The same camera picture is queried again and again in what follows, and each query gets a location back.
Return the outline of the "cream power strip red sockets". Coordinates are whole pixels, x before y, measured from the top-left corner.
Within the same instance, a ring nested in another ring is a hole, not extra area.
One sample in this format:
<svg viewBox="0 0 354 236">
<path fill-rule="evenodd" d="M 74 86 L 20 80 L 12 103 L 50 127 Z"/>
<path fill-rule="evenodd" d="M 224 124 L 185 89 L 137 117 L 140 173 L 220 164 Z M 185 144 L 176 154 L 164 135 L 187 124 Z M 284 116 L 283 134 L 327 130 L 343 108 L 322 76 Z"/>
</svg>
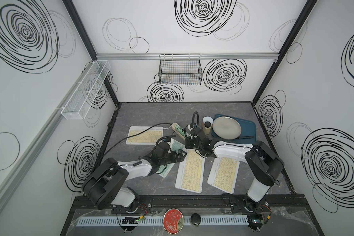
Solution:
<svg viewBox="0 0 354 236">
<path fill-rule="evenodd" d="M 179 135 L 185 141 L 185 130 L 178 123 L 173 123 L 171 128 L 175 134 Z"/>
</svg>

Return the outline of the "yellow wireless keyboard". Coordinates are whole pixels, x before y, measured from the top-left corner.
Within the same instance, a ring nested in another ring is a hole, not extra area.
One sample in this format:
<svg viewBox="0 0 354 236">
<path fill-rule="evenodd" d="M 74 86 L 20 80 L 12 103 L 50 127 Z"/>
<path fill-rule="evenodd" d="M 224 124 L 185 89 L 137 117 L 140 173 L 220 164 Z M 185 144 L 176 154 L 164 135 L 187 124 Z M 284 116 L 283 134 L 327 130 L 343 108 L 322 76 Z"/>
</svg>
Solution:
<svg viewBox="0 0 354 236">
<path fill-rule="evenodd" d="M 187 156 L 180 163 L 175 188 L 201 193 L 203 186 L 205 159 L 194 149 L 187 150 Z"/>
<path fill-rule="evenodd" d="M 233 194 L 240 162 L 233 158 L 218 157 L 211 167 L 207 183 L 226 193 Z"/>
</svg>

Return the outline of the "mint green wireless keyboard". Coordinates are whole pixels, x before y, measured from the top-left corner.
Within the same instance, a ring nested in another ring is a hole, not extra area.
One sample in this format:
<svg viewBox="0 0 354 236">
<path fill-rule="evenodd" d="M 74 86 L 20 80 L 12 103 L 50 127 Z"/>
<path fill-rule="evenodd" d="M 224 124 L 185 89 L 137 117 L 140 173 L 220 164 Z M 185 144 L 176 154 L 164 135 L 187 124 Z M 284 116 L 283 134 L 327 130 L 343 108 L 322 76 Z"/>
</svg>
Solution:
<svg viewBox="0 0 354 236">
<path fill-rule="evenodd" d="M 175 163 L 181 162 L 184 159 L 184 151 L 186 151 L 185 144 L 171 138 L 167 141 L 170 146 L 167 153 L 158 161 L 160 165 L 159 170 L 156 172 L 162 178 L 166 178 Z"/>
</svg>

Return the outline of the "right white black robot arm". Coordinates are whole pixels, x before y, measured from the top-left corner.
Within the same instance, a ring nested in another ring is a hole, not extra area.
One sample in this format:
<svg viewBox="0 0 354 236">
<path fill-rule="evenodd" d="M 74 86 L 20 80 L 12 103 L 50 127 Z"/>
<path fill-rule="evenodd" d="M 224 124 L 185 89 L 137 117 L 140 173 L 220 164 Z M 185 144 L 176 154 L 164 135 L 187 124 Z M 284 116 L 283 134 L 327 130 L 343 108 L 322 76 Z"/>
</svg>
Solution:
<svg viewBox="0 0 354 236">
<path fill-rule="evenodd" d="M 248 164 L 254 180 L 243 199 L 243 206 L 247 211 L 255 212 L 260 209 L 269 189 L 279 185 L 278 176 L 284 168 L 284 162 L 264 142 L 234 144 L 211 140 L 198 127 L 186 128 L 184 137 L 185 147 L 197 151 L 201 157 L 226 157 Z"/>
</svg>

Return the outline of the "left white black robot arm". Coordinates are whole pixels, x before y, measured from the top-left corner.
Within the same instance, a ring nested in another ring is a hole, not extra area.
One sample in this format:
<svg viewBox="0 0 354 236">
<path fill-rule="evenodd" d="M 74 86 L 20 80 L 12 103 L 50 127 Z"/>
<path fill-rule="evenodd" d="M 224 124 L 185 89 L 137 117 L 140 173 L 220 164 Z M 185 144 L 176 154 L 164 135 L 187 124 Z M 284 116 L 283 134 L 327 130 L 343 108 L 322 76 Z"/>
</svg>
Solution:
<svg viewBox="0 0 354 236">
<path fill-rule="evenodd" d="M 109 206 L 120 206 L 127 212 L 135 212 L 141 205 L 139 195 L 124 183 L 139 177 L 149 177 L 159 173 L 161 167 L 181 163 L 187 157 L 187 150 L 172 150 L 172 138 L 162 137 L 156 141 L 153 149 L 137 161 L 118 162 L 114 158 L 106 159 L 82 185 L 83 193 L 102 210 Z"/>
</svg>

